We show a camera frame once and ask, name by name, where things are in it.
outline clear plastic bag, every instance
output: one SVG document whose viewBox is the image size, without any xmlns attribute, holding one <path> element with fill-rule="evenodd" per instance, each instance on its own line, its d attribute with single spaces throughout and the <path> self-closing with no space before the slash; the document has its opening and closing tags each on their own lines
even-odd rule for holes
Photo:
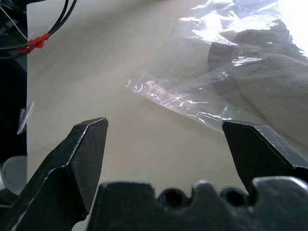
<svg viewBox="0 0 308 231">
<path fill-rule="evenodd" d="M 127 87 L 215 129 L 257 122 L 308 144 L 305 4 L 200 1 Z"/>
</svg>

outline table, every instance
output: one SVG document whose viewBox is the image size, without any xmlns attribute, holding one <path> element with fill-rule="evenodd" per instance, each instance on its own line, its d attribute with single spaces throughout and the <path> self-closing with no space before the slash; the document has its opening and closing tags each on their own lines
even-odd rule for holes
<svg viewBox="0 0 308 231">
<path fill-rule="evenodd" d="M 198 0 L 79 0 L 67 23 L 28 56 L 28 179 L 73 125 L 106 116 L 101 181 L 145 180 L 159 194 L 187 194 L 198 180 L 243 188 L 227 142 L 214 131 L 125 88 L 151 62 Z M 63 0 L 28 5 L 34 38 L 52 27 Z M 73 230 L 85 230 L 86 222 Z"/>
</svg>

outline black wire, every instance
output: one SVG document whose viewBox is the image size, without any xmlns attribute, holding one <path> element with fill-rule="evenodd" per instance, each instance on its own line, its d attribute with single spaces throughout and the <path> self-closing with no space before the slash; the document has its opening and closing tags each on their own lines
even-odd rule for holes
<svg viewBox="0 0 308 231">
<path fill-rule="evenodd" d="M 54 34 L 57 30 L 59 30 L 63 24 L 67 21 L 68 17 L 71 15 L 76 3 L 77 3 L 77 0 L 74 0 L 71 7 L 69 8 L 66 16 L 64 17 L 64 14 L 67 10 L 67 6 L 68 6 L 68 3 L 69 3 L 69 0 L 65 0 L 65 4 L 64 4 L 64 7 L 63 7 L 63 10 L 58 18 L 58 20 L 55 22 L 55 24 L 53 25 L 53 27 L 50 29 L 50 31 L 48 32 L 48 34 L 52 35 Z M 27 47 L 28 44 L 23 44 L 23 45 L 17 45 L 17 46 L 12 46 L 12 47 L 0 47 L 0 51 L 9 51 L 9 50 L 16 50 L 16 49 L 20 49 L 20 48 L 25 48 Z M 22 55 L 16 55 L 16 56 L 13 56 L 13 58 L 19 58 L 21 57 Z M 6 57 L 0 57 L 0 59 L 9 59 L 11 57 L 9 56 L 6 56 Z"/>
</svg>

